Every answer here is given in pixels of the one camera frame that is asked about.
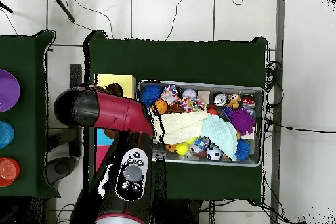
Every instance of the yellow cloth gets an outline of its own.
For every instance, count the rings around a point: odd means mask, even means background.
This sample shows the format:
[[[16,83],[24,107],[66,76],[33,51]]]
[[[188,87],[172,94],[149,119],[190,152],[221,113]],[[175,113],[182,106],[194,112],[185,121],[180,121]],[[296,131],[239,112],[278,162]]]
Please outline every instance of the yellow cloth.
[[[131,75],[99,74],[98,85],[106,88],[109,84],[117,83],[123,88],[123,96],[133,99],[135,97],[136,80]]]
[[[209,116],[210,113],[206,111],[161,115],[163,128],[165,130],[163,142],[165,144],[177,144],[186,142],[193,137],[201,136],[203,120]],[[156,131],[155,138],[161,142],[162,129],[158,116],[154,117],[153,125]]]

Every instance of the gray bin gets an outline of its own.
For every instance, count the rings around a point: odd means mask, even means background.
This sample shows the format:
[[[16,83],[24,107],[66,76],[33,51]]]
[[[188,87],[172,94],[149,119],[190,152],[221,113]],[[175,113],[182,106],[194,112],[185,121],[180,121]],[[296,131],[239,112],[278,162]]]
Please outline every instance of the gray bin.
[[[266,96],[264,89],[256,87],[240,87],[240,86],[225,86],[225,85],[213,85],[213,84],[199,84],[199,83],[183,83],[183,82],[173,82],[173,81],[158,81],[158,83],[151,83],[151,81],[142,80],[138,83],[138,95],[137,100],[139,101],[139,96],[141,95],[143,89],[147,85],[160,85],[166,87],[169,84],[174,84],[176,87],[185,89],[193,89],[195,91],[210,91],[210,103],[213,104],[213,94],[215,93],[225,93],[227,95],[233,93],[240,93],[241,95],[250,94],[255,97],[255,133],[254,139],[246,139],[250,146],[251,152],[248,159],[244,161],[230,161],[230,160],[217,160],[216,162],[211,161],[207,158],[198,157],[187,157],[179,156],[177,153],[172,153],[166,150],[166,162],[179,162],[179,163],[190,163],[190,164],[207,164],[214,166],[245,166],[254,167],[261,163],[261,156],[263,156],[263,135],[264,135],[264,122],[265,117],[265,106],[266,106]],[[159,143],[154,139],[153,148],[157,148],[156,143]]]

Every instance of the purple bowl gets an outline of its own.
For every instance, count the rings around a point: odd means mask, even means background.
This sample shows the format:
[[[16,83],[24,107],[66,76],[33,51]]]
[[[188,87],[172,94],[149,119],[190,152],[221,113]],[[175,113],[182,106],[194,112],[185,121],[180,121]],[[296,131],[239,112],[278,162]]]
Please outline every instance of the purple bowl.
[[[13,108],[20,97],[18,80],[6,70],[0,70],[0,112]]]

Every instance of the dark green tablecloth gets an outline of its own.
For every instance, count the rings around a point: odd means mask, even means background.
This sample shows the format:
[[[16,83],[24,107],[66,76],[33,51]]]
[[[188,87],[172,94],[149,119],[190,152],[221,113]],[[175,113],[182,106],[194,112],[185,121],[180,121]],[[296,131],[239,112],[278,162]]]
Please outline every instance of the dark green tablecloth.
[[[20,175],[10,186],[0,187],[0,196],[58,196],[57,190],[45,179],[44,60],[54,37],[53,31],[32,37],[0,36],[0,69],[12,73],[20,84],[20,99],[16,106],[0,113],[0,121],[11,124],[15,131],[13,142],[0,150],[0,157],[14,158],[20,165]]]
[[[95,74],[131,74],[156,79],[262,87],[266,39],[237,41],[146,41],[107,39],[102,31],[85,40],[85,69]],[[93,139],[89,172],[93,174]],[[262,164],[257,167],[167,163],[168,198],[261,201]]]

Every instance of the purple spiky ball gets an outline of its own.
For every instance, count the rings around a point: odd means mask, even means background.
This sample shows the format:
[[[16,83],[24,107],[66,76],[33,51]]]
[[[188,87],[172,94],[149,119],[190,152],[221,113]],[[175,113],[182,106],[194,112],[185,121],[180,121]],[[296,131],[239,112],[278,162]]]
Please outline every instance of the purple spiky ball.
[[[232,125],[241,135],[245,135],[246,131],[252,134],[255,120],[249,115],[246,109],[237,109],[233,110]]]

